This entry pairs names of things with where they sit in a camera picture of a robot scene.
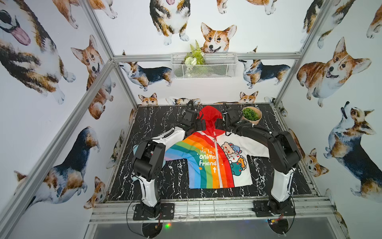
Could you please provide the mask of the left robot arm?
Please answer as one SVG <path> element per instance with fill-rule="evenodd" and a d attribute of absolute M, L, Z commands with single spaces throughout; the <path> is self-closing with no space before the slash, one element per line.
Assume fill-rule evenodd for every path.
<path fill-rule="evenodd" d="M 144 209 L 155 211 L 160 208 L 156 178 L 162 171 L 165 152 L 176 143 L 184 140 L 196 131 L 206 129 L 205 120 L 194 108 L 194 101 L 186 104 L 185 112 L 176 125 L 167 132 L 152 138 L 146 138 L 137 145 L 132 158 L 134 177 L 140 183 L 141 204 Z"/>

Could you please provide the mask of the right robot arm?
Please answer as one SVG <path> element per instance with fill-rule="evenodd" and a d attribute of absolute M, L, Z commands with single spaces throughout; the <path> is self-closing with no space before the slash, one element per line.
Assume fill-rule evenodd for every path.
<path fill-rule="evenodd" d="M 215 126 L 230 133 L 250 138 L 268 148 L 269 159 L 274 168 L 273 186 L 269 195 L 269 211 L 280 214 L 290 204 L 292 178 L 302 156 L 290 132 L 271 132 L 241 117 L 244 113 L 223 104 L 222 119 Z"/>

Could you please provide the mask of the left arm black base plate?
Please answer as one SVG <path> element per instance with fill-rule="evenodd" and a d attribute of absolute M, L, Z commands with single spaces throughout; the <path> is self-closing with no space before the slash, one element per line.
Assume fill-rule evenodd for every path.
<path fill-rule="evenodd" d="M 174 219 L 175 204 L 174 203 L 157 203 L 155 207 L 148 207 L 140 203 L 134 209 L 134 221 L 147 220 L 172 220 Z"/>

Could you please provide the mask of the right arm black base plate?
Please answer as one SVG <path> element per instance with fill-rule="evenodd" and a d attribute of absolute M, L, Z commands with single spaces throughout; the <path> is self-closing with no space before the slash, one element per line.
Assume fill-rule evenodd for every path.
<path fill-rule="evenodd" d="M 253 201 L 252 211 L 257 217 L 295 216 L 295 209 L 290 199 L 284 202 L 276 200 Z"/>

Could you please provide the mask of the rainbow hooded kids jacket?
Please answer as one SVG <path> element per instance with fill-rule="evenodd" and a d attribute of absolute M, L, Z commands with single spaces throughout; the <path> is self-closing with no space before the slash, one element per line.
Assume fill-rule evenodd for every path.
<path fill-rule="evenodd" d="M 206 130 L 196 131 L 165 153 L 166 161 L 187 160 L 189 188 L 219 189 L 252 184 L 249 159 L 269 157 L 264 145 L 250 138 L 216 129 L 221 112 L 206 106 L 200 111 Z"/>

